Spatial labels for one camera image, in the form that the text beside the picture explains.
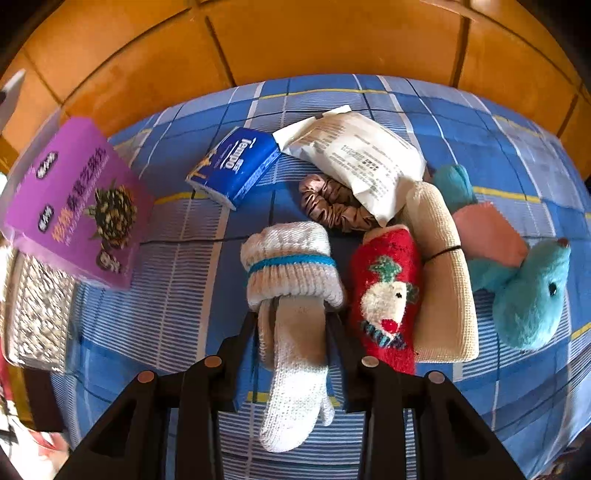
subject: blue plaid bed sheet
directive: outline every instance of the blue plaid bed sheet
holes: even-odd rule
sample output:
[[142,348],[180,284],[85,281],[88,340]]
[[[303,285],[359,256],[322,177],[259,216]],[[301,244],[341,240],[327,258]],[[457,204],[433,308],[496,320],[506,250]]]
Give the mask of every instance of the blue plaid bed sheet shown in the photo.
[[[74,446],[130,380],[144,369],[181,371],[239,332],[247,311],[239,261],[248,235],[305,219],[298,181],[317,172],[282,155],[238,211],[196,194],[187,172],[230,129],[273,132],[348,104],[415,145],[432,168],[466,167],[479,200],[491,201],[530,244],[565,236],[572,245],[560,326],[537,352],[499,343],[492,296],[475,294],[480,355],[456,364],[420,364],[453,379],[527,477],[541,471],[591,420],[591,199],[560,141],[521,115],[432,83],[373,75],[270,80],[167,108],[110,141],[156,196],[151,227],[130,291],[82,286],[76,297],[80,358],[53,385]],[[346,279],[359,239],[332,238]],[[270,373],[260,370],[238,414],[221,414],[226,479],[353,479],[363,417],[338,411],[299,448],[273,454],[257,440]],[[338,385],[331,385],[331,392]],[[167,475],[174,469],[175,412]],[[412,421],[407,476],[416,477]]]

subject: red sock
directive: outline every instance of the red sock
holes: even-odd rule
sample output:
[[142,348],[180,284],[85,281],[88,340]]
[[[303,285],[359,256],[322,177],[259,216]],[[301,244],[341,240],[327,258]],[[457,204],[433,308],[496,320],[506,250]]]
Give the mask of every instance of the red sock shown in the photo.
[[411,234],[400,227],[384,229],[353,254],[349,323],[368,355],[413,374],[413,324],[423,267]]

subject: black hair tie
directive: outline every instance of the black hair tie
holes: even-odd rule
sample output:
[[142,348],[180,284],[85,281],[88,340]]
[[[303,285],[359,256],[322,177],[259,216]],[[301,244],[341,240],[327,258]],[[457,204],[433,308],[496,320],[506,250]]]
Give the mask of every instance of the black hair tie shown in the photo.
[[453,247],[446,248],[445,250],[441,250],[439,253],[436,253],[435,255],[430,256],[423,263],[425,264],[427,262],[430,262],[431,260],[433,260],[433,258],[437,258],[439,255],[443,255],[448,252],[453,252],[454,250],[461,250],[461,249],[462,249],[461,245],[454,245]]

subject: white knitted glove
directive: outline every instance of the white knitted glove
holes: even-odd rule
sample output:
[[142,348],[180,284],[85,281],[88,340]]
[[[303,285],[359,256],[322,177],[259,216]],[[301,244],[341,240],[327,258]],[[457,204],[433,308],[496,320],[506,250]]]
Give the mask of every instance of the white knitted glove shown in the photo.
[[319,414],[324,425],[335,415],[326,391],[324,301],[341,307],[344,289],[329,255],[328,235],[314,222],[268,227],[242,246],[261,362],[274,371],[259,433],[269,452],[297,447]]
[[321,411],[325,426],[335,416],[326,392],[325,329],[322,299],[279,299],[274,373],[259,432],[259,441],[268,452],[286,452],[301,445]]

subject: stuffed animal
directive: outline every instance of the stuffed animal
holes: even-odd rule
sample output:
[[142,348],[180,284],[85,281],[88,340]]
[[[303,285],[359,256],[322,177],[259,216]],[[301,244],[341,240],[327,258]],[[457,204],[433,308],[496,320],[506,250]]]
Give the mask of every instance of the stuffed animal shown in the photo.
[[568,240],[543,239],[530,249],[492,204],[478,203],[461,165],[438,169],[431,181],[456,222],[472,291],[495,293],[492,317],[500,340],[520,350],[544,346],[563,310]]

